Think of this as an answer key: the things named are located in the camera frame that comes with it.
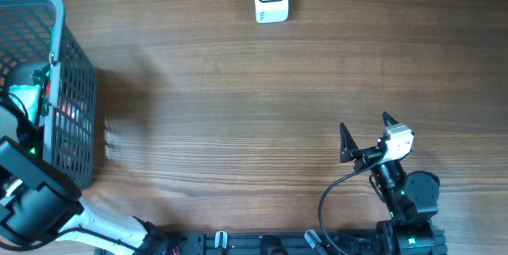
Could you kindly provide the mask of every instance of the wood grain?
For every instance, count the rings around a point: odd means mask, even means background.
[[[451,254],[508,247],[508,0],[64,0],[98,69],[94,184],[108,210],[181,230],[318,228],[339,126],[362,147],[389,111],[416,133],[404,168],[441,178]],[[389,214],[358,176],[327,198],[332,229]],[[73,242],[34,253],[90,254]]]

